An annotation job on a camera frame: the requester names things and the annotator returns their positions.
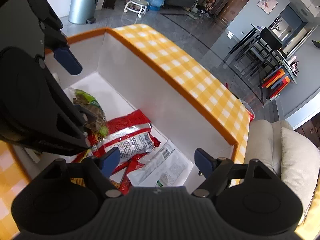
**wooden door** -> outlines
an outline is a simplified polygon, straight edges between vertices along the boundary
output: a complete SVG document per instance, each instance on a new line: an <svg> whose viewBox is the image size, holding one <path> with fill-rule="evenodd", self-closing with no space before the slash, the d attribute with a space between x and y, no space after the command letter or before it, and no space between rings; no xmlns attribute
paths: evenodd
<svg viewBox="0 0 320 240"><path fill-rule="evenodd" d="M228 0L218 17L226 23L231 22L249 0Z"/></svg>

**silver trash can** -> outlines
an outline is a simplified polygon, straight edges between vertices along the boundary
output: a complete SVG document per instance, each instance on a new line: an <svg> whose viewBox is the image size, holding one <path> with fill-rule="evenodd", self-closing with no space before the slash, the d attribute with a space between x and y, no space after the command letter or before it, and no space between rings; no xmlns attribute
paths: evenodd
<svg viewBox="0 0 320 240"><path fill-rule="evenodd" d="M98 0L71 0L69 22L86 24L92 20Z"/></svg>

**barcode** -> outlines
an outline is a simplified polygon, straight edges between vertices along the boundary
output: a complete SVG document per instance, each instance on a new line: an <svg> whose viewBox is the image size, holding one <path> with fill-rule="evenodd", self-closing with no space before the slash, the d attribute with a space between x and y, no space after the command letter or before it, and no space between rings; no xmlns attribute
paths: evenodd
<svg viewBox="0 0 320 240"><path fill-rule="evenodd" d="M146 140L149 148L152 148L152 147L153 147L153 142L150 140L150 137L149 137L149 134L148 134L148 133L146 133L146 134L144 135L144 139Z"/></svg>
<svg viewBox="0 0 320 240"><path fill-rule="evenodd" d="M163 149L162 156L164 159L168 158L170 154L171 154L171 152L169 152L169 150L167 148Z"/></svg>

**small stool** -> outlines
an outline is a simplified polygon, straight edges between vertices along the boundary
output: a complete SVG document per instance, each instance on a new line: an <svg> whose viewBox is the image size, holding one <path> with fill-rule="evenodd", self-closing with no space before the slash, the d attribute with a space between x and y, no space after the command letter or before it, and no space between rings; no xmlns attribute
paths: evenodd
<svg viewBox="0 0 320 240"><path fill-rule="evenodd" d="M128 7L128 5L130 4L134 4L134 5L138 5L140 6L140 10L136 11L134 9L131 9ZM142 15L145 15L146 10L147 10L147 6L148 6L148 2L146 0L129 0L129 2L127 2L127 4L124 7L124 12L132 11L138 14L138 18L141 18Z"/></svg>
<svg viewBox="0 0 320 240"><path fill-rule="evenodd" d="M273 99L275 99L280 92L290 83L291 79L289 76L285 76L284 79L281 81L280 84L278 84L278 86L273 89L269 95L269 99L272 101Z"/></svg>
<svg viewBox="0 0 320 240"><path fill-rule="evenodd" d="M276 83L279 79L281 79L283 76L285 75L285 70L283 70L282 68L280 68L279 70L277 70L270 78L268 78L261 87L265 87L265 88L269 88L271 86L272 89L272 85L274 83Z"/></svg>

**screw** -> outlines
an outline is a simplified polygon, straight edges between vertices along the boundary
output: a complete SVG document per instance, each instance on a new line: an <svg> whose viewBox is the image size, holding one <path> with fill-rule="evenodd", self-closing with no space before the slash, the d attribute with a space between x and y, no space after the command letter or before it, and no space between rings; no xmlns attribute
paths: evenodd
<svg viewBox="0 0 320 240"><path fill-rule="evenodd" d="M195 195L196 197L207 197L209 196L209 191L207 191L206 189L196 189L193 192L193 195Z"/></svg>
<svg viewBox="0 0 320 240"><path fill-rule="evenodd" d="M38 60L38 63L39 63L39 65L40 65L40 68L45 69L45 63L44 63L44 61L43 61L42 58L40 58L40 59Z"/></svg>
<svg viewBox="0 0 320 240"><path fill-rule="evenodd" d="M121 192L117 189L109 189L106 191L106 196L110 198L117 198L121 196Z"/></svg>
<svg viewBox="0 0 320 240"><path fill-rule="evenodd" d="M83 119L87 122L88 121L88 117L86 114L83 114Z"/></svg>
<svg viewBox="0 0 320 240"><path fill-rule="evenodd" d="M45 29L45 25L44 25L44 23L43 22L40 22L40 27L41 27L41 29Z"/></svg>
<svg viewBox="0 0 320 240"><path fill-rule="evenodd" d="M85 139L85 143L87 144L88 147L91 146L90 141L88 140L88 138Z"/></svg>

